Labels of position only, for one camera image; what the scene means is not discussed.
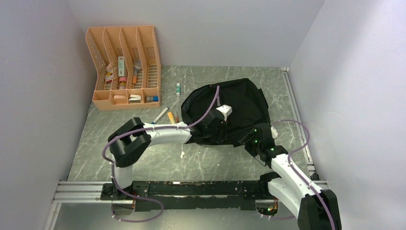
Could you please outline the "black student backpack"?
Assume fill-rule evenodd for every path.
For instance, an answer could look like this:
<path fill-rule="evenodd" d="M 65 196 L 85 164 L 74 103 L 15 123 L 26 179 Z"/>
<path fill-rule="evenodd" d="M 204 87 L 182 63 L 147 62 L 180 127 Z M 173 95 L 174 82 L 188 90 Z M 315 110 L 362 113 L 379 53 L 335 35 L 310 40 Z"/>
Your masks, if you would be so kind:
<path fill-rule="evenodd" d="M 240 140 L 257 124 L 270 124 L 269 107 L 262 89 L 248 78 L 224 81 L 194 90 L 181 105 L 184 123 L 190 125 L 200 119 L 211 103 L 213 108 L 232 107 L 226 121 L 228 145 L 241 146 Z"/>

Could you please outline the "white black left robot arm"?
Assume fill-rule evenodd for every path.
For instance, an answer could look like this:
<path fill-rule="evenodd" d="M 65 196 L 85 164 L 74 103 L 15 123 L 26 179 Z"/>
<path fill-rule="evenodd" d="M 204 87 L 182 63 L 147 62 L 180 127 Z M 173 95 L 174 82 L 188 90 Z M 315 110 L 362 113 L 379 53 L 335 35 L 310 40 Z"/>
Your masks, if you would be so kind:
<path fill-rule="evenodd" d="M 202 118 L 190 125 L 179 122 L 175 124 L 148 124 L 140 118 L 130 119 L 108 139 L 108 146 L 112 158 L 108 161 L 113 166 L 113 193 L 120 199 L 127 199 L 133 191 L 132 166 L 145 150 L 160 144 L 197 143 L 205 137 L 214 136 L 216 128 L 221 128 L 232 113 L 229 105 L 222 105 L 206 112 Z"/>

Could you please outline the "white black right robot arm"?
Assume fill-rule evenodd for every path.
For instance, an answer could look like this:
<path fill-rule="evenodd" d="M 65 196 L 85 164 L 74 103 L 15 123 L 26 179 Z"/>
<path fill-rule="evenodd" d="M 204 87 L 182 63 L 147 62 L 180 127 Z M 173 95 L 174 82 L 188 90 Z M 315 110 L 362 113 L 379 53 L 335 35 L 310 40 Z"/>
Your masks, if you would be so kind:
<path fill-rule="evenodd" d="M 245 150 L 259 156 L 271 173 L 261 176 L 258 186 L 263 198 L 276 197 L 297 220 L 301 230 L 340 230 L 342 228 L 338 199 L 329 189 L 323 189 L 294 163 L 281 145 L 276 145 L 271 125 L 255 125 L 241 140 Z"/>

